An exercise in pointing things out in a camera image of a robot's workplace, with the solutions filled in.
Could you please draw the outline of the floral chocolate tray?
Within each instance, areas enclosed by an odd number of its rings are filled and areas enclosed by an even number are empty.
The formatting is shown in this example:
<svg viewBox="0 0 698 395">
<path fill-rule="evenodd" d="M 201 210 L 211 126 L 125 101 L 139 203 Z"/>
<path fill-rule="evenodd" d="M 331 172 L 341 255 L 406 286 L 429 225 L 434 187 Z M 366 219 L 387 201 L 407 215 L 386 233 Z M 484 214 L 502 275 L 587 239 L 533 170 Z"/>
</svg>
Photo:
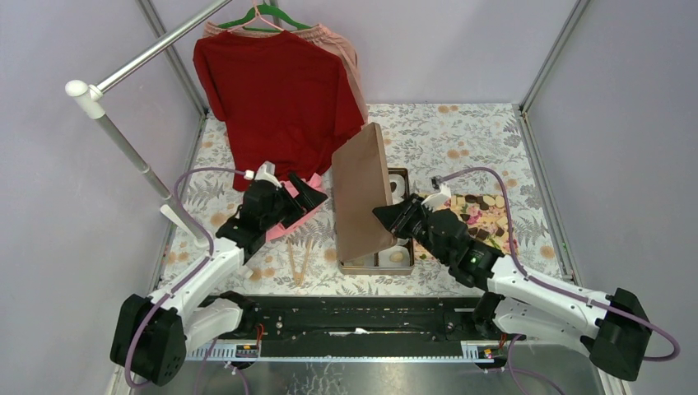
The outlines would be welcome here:
<svg viewBox="0 0 698 395">
<path fill-rule="evenodd" d="M 511 245 L 519 252 L 518 240 L 509 230 L 505 200 L 501 194 L 454 194 L 437 210 L 449 210 L 468 227 L 477 240 L 510 255 Z"/>
</svg>

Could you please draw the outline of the gold box lid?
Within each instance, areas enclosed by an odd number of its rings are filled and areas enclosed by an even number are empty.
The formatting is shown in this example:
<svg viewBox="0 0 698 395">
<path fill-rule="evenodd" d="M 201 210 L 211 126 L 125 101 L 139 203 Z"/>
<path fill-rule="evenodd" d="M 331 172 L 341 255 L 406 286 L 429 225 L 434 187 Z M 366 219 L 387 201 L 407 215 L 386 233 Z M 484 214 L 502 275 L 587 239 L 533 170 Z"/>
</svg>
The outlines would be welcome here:
<svg viewBox="0 0 698 395">
<path fill-rule="evenodd" d="M 331 170 L 338 259 L 350 262 L 394 246 L 395 236 L 373 213 L 393 203 L 381 127 L 368 123 L 338 148 Z"/>
</svg>

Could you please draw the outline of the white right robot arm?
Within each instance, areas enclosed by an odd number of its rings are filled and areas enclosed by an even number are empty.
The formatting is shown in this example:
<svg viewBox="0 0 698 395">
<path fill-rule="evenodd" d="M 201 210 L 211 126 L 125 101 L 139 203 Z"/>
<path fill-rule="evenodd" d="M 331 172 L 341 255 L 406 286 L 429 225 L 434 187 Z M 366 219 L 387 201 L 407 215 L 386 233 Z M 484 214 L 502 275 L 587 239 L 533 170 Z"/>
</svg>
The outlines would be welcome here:
<svg viewBox="0 0 698 395">
<path fill-rule="evenodd" d="M 652 331 L 635 294 L 617 289 L 609 295 L 525 269 L 476 239 L 456 213 L 436 209 L 443 201 L 440 193 L 413 194 L 372 212 L 391 234 L 425 248 L 458 283 L 482 290 L 472 313 L 479 337 L 538 338 L 587 356 L 618 379 L 637 379 Z"/>
</svg>

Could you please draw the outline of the gold chocolate box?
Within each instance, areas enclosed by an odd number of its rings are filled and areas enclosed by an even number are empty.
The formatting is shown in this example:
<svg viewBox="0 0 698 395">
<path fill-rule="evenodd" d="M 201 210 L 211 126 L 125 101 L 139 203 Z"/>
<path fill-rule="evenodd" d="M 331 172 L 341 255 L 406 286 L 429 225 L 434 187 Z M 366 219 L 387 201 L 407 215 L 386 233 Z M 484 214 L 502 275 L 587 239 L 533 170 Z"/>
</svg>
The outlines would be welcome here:
<svg viewBox="0 0 698 395">
<path fill-rule="evenodd" d="M 405 168 L 389 168 L 389 187 L 392 203 L 405 200 L 410 194 L 408 171 Z M 415 265 L 414 243 L 411 239 L 398 239 L 390 248 L 365 255 L 350 262 L 339 262 L 339 271 L 344 275 L 387 275 L 407 276 Z"/>
</svg>

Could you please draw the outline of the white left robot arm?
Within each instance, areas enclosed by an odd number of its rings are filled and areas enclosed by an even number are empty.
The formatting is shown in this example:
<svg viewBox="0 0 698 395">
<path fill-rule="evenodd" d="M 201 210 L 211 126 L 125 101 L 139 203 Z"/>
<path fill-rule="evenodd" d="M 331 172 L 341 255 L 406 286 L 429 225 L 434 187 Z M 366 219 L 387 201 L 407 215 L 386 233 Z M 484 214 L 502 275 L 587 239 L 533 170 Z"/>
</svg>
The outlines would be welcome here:
<svg viewBox="0 0 698 395">
<path fill-rule="evenodd" d="M 123 368 L 130 388 L 164 386 L 180 371 L 191 351 L 220 335 L 250 335 L 255 317 L 243 297 L 205 299 L 224 278 L 249 277 L 248 261 L 267 243 L 269 231 L 298 225 L 328 199 L 295 173 L 290 192 L 264 162 L 242 176 L 249 181 L 237 212 L 216 233 L 203 231 L 206 251 L 173 281 L 147 296 L 130 295 L 122 304 L 109 358 Z"/>
</svg>

